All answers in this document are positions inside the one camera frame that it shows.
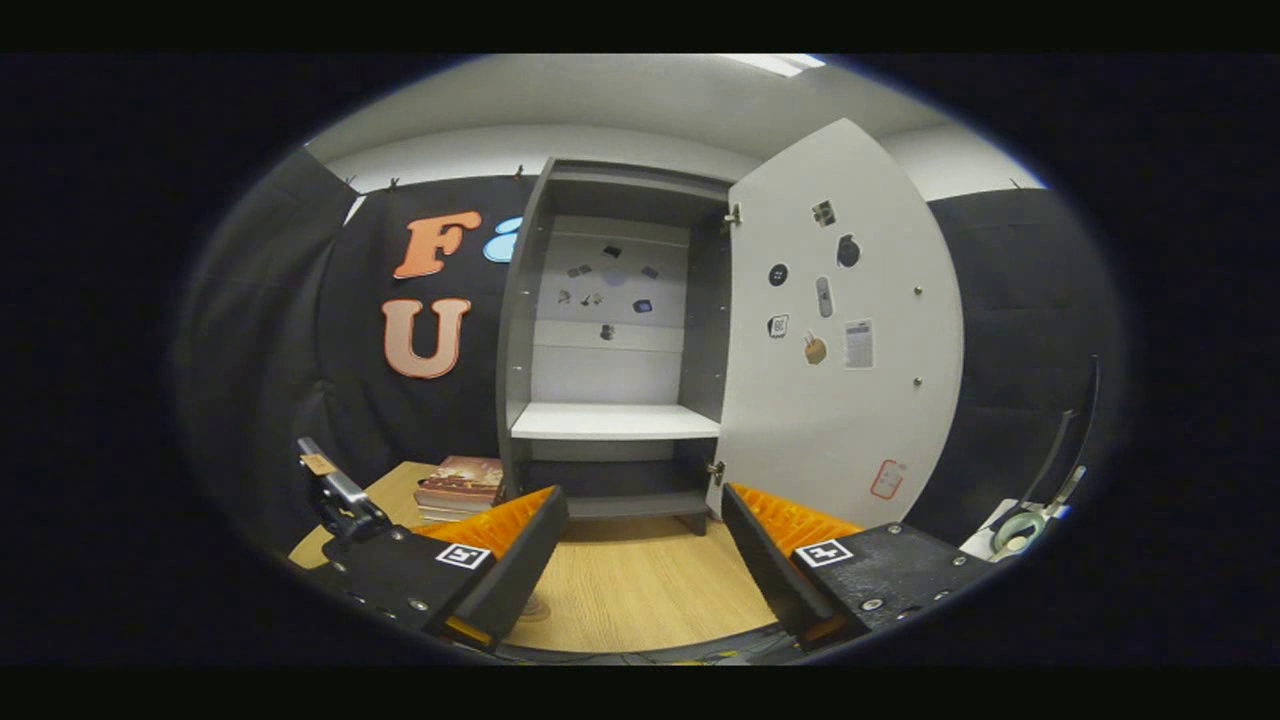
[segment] cabinet door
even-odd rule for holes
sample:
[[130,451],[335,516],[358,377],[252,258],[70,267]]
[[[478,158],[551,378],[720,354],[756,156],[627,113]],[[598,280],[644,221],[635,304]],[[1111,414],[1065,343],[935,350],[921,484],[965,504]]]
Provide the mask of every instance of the cabinet door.
[[[723,480],[864,528],[901,520],[950,432],[964,354],[933,214],[849,120],[765,161],[730,190],[730,205],[741,215]],[[717,515],[721,492],[712,482]]]

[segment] door hinge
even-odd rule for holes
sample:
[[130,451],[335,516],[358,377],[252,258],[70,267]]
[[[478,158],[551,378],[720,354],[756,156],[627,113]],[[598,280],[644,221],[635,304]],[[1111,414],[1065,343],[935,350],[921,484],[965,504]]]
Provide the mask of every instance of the door hinge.
[[716,487],[719,487],[724,482],[724,461],[719,461],[714,465],[707,462],[707,471],[710,473],[712,479],[716,480]]
[[730,214],[724,215],[724,222],[721,225],[721,229],[728,231],[730,225],[740,225],[740,224],[742,224],[742,204],[735,202],[733,209],[730,211]]

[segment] orange letter f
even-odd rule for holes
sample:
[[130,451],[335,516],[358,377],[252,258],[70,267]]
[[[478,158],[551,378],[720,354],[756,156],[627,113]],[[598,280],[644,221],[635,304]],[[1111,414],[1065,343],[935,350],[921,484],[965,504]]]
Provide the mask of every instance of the orange letter f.
[[458,225],[468,231],[476,229],[480,227],[480,213],[458,213],[410,223],[408,250],[404,252],[404,263],[396,268],[394,277],[417,278],[444,269],[444,263],[435,258],[435,249],[439,247],[445,255],[453,255],[462,245],[462,229]]

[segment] orange gripper pad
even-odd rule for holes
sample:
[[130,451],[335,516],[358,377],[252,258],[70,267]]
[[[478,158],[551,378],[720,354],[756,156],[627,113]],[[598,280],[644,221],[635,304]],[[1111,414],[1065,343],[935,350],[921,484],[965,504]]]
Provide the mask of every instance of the orange gripper pad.
[[858,525],[840,518],[810,510],[776,495],[736,483],[730,484],[787,560],[797,547],[863,532]]
[[511,550],[512,543],[525,530],[529,520],[550,497],[552,489],[517,497],[492,510],[460,520],[457,523],[436,523],[413,528],[413,533],[443,542],[457,542],[472,547],[483,547],[493,552],[497,560]]

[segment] white cabinet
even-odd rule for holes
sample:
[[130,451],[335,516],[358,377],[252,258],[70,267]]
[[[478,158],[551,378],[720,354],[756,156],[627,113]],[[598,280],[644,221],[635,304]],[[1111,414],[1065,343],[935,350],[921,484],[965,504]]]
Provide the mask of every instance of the white cabinet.
[[736,184],[553,159],[521,225],[499,334],[512,495],[571,518],[677,515],[723,480],[870,527],[937,462],[963,361],[946,243],[847,120]]

